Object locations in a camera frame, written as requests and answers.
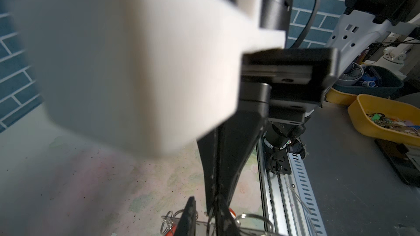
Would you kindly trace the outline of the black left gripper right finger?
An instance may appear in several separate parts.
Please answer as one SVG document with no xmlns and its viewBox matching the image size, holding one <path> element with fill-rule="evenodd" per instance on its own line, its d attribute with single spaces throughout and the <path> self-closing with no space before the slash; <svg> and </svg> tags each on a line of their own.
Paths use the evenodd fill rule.
<svg viewBox="0 0 420 236">
<path fill-rule="evenodd" d="M 223 196 L 218 196 L 216 201 L 216 234 L 218 236 L 240 236 L 240 230 L 235 219 L 229 212 L 229 207 Z"/>
</svg>

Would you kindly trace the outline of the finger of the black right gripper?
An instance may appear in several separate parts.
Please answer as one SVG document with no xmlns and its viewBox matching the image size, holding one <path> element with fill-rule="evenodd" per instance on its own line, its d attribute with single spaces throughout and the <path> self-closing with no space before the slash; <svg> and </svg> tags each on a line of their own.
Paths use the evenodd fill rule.
<svg viewBox="0 0 420 236">
<path fill-rule="evenodd" d="M 214 206 L 217 190 L 217 174 L 215 167 L 218 150 L 217 129 L 212 130 L 210 133 L 199 139 L 197 144 L 204 174 L 206 212 L 207 214 L 210 214 Z"/>
</svg>

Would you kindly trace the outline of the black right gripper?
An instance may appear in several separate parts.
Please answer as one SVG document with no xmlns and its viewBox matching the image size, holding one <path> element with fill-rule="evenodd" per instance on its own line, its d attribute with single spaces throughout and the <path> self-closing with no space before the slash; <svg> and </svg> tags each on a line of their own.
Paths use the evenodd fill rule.
<svg viewBox="0 0 420 236">
<path fill-rule="evenodd" d="M 268 118 L 299 125 L 322 105 L 326 91 L 340 75 L 339 61 L 335 48 L 271 49 L 243 56 L 242 81 L 270 85 L 270 100 L 240 101 L 236 113 L 220 126 L 217 199 L 230 205 Z"/>
</svg>

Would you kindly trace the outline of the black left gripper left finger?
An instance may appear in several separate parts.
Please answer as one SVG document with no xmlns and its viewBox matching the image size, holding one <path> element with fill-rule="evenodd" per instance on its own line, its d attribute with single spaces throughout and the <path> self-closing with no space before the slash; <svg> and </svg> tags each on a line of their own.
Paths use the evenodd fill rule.
<svg viewBox="0 0 420 236">
<path fill-rule="evenodd" d="M 196 200 L 194 196 L 191 196 L 183 209 L 183 214 L 173 235 L 195 236 L 196 220 Z"/>
</svg>

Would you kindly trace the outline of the key with red tag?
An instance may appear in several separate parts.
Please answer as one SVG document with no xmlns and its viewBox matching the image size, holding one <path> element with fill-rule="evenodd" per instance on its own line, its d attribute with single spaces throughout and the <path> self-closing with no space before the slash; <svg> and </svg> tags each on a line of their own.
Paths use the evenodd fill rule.
<svg viewBox="0 0 420 236">
<path fill-rule="evenodd" d="M 229 208 L 229 212 L 230 212 L 230 214 L 231 214 L 231 216 L 234 218 L 234 219 L 236 219 L 236 213 L 231 209 L 231 208 Z"/>
</svg>

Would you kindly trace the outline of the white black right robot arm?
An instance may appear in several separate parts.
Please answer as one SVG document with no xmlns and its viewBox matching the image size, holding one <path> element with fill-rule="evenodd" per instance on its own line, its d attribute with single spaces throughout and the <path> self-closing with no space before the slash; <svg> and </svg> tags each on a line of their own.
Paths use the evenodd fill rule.
<svg viewBox="0 0 420 236">
<path fill-rule="evenodd" d="M 288 29 L 293 0 L 260 3 L 261 28 Z M 344 11 L 325 37 L 325 46 L 303 49 L 321 6 L 321 0 L 313 0 L 308 22 L 291 46 L 243 56 L 237 112 L 198 140 L 209 213 L 226 214 L 240 173 L 267 122 L 304 123 L 305 112 L 321 104 L 322 95 L 350 63 L 392 27 L 414 17 L 420 0 L 344 0 Z"/>
</svg>

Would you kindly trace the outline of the silver keyring on strip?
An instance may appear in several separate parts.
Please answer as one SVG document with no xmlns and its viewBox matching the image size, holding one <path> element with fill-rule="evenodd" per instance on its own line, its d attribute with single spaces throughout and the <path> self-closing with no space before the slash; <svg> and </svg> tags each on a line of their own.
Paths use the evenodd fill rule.
<svg viewBox="0 0 420 236">
<path fill-rule="evenodd" d="M 174 236 L 176 234 L 176 229 L 179 223 L 178 221 L 176 221 L 176 219 L 180 220 L 183 212 L 183 209 L 180 209 L 176 212 L 170 210 L 167 212 L 166 215 L 163 215 L 161 217 L 162 223 L 160 227 L 160 234 L 162 236 Z"/>
</svg>

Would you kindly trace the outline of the yellow parts bin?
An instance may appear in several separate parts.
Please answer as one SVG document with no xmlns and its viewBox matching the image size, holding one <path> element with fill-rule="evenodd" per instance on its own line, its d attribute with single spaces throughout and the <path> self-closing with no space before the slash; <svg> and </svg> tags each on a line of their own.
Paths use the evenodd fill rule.
<svg viewBox="0 0 420 236">
<path fill-rule="evenodd" d="M 368 137 L 420 146 L 420 109 L 367 94 L 346 94 L 331 88 L 326 101 L 347 106 L 354 128 Z"/>
</svg>

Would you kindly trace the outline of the dark green storage bin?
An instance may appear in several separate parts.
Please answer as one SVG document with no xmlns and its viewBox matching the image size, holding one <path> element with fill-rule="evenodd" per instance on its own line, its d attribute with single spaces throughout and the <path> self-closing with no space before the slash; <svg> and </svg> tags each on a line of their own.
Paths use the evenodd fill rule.
<svg viewBox="0 0 420 236">
<path fill-rule="evenodd" d="M 347 94 L 388 98 L 403 86 L 403 81 L 390 70 L 379 66 L 367 66 L 364 75 L 353 85 L 335 84 L 333 88 Z"/>
</svg>

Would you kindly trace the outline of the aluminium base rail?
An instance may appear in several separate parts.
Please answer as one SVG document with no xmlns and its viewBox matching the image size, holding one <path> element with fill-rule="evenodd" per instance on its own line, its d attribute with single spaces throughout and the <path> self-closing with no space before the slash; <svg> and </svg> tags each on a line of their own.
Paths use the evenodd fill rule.
<svg viewBox="0 0 420 236">
<path fill-rule="evenodd" d="M 261 139 L 257 141 L 256 150 L 263 216 L 281 236 L 308 236 L 309 227 L 293 175 L 276 175 L 268 170 Z"/>
</svg>

